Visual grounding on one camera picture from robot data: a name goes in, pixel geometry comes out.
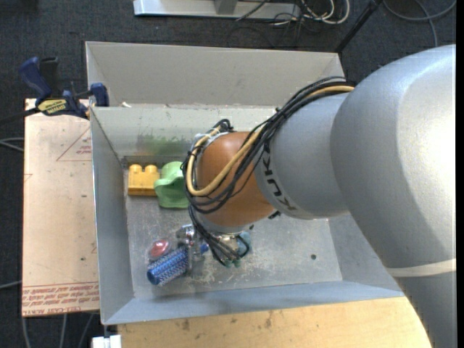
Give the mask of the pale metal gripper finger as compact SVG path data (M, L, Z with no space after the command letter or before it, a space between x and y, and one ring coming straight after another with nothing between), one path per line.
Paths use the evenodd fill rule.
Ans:
M188 249L187 275L189 277L200 277L203 274L204 255L200 248Z
M192 224L182 225L175 232L178 247L192 247L195 244L195 228Z

